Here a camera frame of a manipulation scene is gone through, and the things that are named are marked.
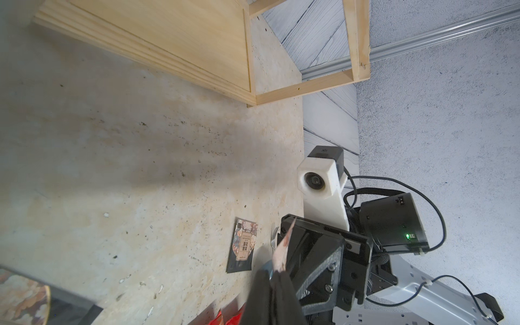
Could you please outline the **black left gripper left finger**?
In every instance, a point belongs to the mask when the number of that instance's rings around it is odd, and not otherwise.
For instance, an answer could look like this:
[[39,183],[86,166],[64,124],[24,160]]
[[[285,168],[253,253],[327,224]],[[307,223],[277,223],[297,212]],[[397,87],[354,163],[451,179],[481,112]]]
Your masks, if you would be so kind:
[[270,325],[276,324],[274,314],[274,271],[258,271],[247,297],[240,324]]

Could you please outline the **brown tea bag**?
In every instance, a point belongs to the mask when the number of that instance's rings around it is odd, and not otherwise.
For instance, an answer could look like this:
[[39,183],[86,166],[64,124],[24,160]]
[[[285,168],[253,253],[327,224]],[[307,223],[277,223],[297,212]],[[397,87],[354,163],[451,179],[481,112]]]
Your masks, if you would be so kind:
[[287,269],[288,246],[291,241],[296,220],[294,219],[285,237],[276,247],[272,257],[272,269],[274,272],[284,272]]
[[93,324],[102,311],[88,299],[1,269],[2,324]]
[[236,218],[226,266],[228,274],[252,270],[257,230],[257,223]]

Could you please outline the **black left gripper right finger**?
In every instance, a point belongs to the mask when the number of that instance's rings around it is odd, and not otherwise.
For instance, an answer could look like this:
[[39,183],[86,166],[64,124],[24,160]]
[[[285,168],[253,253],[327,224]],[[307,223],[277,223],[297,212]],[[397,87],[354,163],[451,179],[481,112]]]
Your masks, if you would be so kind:
[[287,272],[273,274],[273,324],[307,324]]

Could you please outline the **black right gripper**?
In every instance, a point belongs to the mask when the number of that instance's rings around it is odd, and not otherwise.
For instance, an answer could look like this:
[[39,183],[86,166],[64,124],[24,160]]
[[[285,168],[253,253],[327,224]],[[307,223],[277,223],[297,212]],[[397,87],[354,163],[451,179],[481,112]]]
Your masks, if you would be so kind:
[[371,291],[371,272],[390,255],[425,253],[429,244],[411,194],[384,192],[352,213],[352,231],[296,215],[281,219],[278,238],[291,235],[287,255],[305,315],[345,311]]

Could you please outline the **light wooden two-tier shelf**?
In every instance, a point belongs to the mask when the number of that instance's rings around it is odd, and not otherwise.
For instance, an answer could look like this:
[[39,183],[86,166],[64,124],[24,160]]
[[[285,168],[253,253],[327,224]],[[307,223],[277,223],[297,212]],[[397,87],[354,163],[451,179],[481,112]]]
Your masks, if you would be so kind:
[[276,6],[276,1],[45,1],[33,20],[248,106],[370,78],[371,4],[344,1],[351,68],[257,93],[251,20]]

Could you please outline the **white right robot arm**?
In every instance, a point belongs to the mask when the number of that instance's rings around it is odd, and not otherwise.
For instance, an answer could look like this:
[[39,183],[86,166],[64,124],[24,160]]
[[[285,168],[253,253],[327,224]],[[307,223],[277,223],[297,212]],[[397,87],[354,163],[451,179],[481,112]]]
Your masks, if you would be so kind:
[[404,261],[398,251],[428,248],[412,196],[399,190],[363,188],[376,200],[351,213],[351,230],[296,215],[281,220],[288,239],[288,272],[309,324],[367,324],[365,302],[407,314],[387,314],[383,324],[498,324],[497,300],[469,289],[459,292]]

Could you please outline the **right aluminium corner post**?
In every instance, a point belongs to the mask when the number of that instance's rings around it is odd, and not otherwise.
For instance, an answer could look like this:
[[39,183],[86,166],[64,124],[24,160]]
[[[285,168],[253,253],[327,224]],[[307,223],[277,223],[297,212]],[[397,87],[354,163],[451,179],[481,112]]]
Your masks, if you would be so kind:
[[[515,22],[519,22],[519,4],[497,9],[468,20],[463,20],[462,22],[436,28],[432,31],[427,31],[400,41],[374,47],[370,51],[370,61],[372,63],[378,62],[387,58],[392,58],[415,50],[455,40],[479,31]],[[351,67],[352,63],[350,57],[344,57],[304,69],[302,70],[302,77],[304,81],[308,81],[328,74],[347,70]]]

